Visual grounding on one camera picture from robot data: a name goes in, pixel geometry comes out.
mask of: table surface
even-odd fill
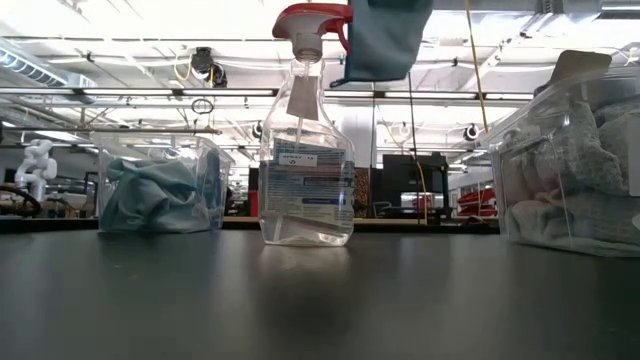
[[[496,236],[0,236],[0,359],[638,359],[640,263]]]

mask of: red object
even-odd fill
[[[494,206],[495,199],[496,191],[493,188],[469,193],[458,199],[461,208],[458,216],[495,216],[498,213]]]
[[[347,54],[351,53],[351,46],[349,45],[347,38],[344,36],[343,31],[344,24],[348,24],[353,21],[353,8],[351,5],[322,3],[302,3],[291,5],[284,9],[280,13],[280,16],[278,16],[272,31],[273,37],[289,39],[290,34],[287,33],[286,28],[280,26],[280,23],[286,17],[303,14],[318,14],[333,17],[320,24],[316,33],[320,36],[328,32],[338,34],[342,47],[347,51]]]
[[[460,199],[458,199],[458,205],[466,206],[466,205],[478,205],[485,204],[491,199],[495,199],[496,191],[493,188],[484,189],[478,192],[473,192],[467,194]]]
[[[429,209],[431,207],[431,197],[420,196],[420,202],[417,202],[416,199],[413,199],[413,207],[417,207],[418,210]]]
[[[249,215],[258,216],[258,190],[249,191]]]

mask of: clear plastic bin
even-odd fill
[[[109,232],[188,233],[222,226],[233,159],[189,135],[94,133],[98,215]]]
[[[601,256],[640,256],[640,71],[565,79],[490,134],[501,232]]]

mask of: blue rag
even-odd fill
[[[433,0],[349,0],[351,53],[344,79],[378,82],[402,80],[416,61],[422,33],[433,10]]]
[[[211,228],[196,178],[179,160],[118,158],[107,166],[107,179],[115,189],[100,214],[104,231],[189,233]]]

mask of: white robot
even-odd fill
[[[58,163],[49,158],[49,150],[53,143],[49,140],[31,140],[29,146],[24,149],[24,160],[16,171],[14,178],[18,189],[25,189],[31,185],[29,193],[38,201],[45,199],[47,180],[55,179],[58,174]]]

